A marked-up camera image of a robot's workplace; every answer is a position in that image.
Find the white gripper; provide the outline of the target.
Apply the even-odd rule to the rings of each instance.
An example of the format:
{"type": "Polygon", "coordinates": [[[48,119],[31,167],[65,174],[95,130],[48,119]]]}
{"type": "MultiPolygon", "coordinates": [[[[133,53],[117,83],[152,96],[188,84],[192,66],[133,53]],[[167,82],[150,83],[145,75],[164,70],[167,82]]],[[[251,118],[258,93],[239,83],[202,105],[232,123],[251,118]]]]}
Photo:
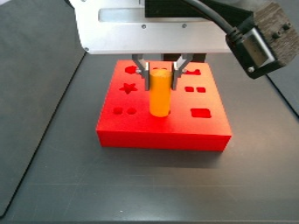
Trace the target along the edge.
{"type": "Polygon", "coordinates": [[[182,53],[172,63],[172,90],[192,53],[226,53],[224,31],[200,17],[145,16],[145,0],[69,0],[81,47],[91,54],[133,54],[136,72],[150,90],[150,63],[143,54],[182,53]]]}

